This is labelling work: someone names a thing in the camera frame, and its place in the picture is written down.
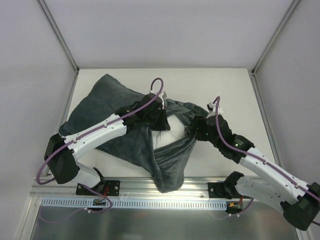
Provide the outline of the white pillow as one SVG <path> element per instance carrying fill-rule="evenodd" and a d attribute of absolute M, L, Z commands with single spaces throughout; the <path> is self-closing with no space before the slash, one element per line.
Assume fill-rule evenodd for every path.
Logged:
<path fill-rule="evenodd" d="M 154 151 L 177 141 L 190 139 L 185 132 L 185 124 L 176 115 L 169 116 L 167 120 L 170 130 L 151 131 Z"/>

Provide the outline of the zebra and grey pillowcase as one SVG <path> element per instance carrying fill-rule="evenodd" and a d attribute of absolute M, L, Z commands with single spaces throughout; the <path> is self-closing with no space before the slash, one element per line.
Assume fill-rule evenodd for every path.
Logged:
<path fill-rule="evenodd" d="M 102 76 L 89 94 L 71 112 L 58 132 L 69 136 L 101 124 L 123 107 L 140 102 L 144 94 L 121 84 L 113 76 Z M 164 101 L 167 126 L 164 131 L 153 130 L 138 114 L 123 119 L 127 133 L 97 147 L 98 150 L 146 170 L 161 193 L 178 190 L 185 180 L 185 167 L 196 144 L 185 132 L 196 116 L 208 112 L 191 103 L 167 98 Z"/>

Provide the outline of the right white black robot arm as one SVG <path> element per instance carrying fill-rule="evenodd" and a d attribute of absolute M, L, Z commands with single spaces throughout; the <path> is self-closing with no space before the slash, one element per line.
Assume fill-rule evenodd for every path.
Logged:
<path fill-rule="evenodd" d="M 259 176 L 258 183 L 234 171 L 224 181 L 222 196 L 258 200 L 279 211 L 293 227 L 306 231 L 320 212 L 320 185 L 307 183 L 268 160 L 247 138 L 232 132 L 221 116 L 196 116 L 185 128 L 188 137 L 210 142 L 227 159 Z"/>

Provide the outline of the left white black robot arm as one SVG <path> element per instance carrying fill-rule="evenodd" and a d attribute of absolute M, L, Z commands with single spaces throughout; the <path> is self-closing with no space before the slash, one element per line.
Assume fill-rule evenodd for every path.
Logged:
<path fill-rule="evenodd" d="M 142 100 L 119 108 L 107 119 L 78 133 L 50 137 L 44 161 L 58 184 L 75 182 L 85 185 L 93 195 L 104 191 L 103 176 L 79 160 L 98 146 L 124 136 L 140 124 L 154 131 L 166 131 L 170 126 L 165 110 L 165 92 L 149 92 Z"/>

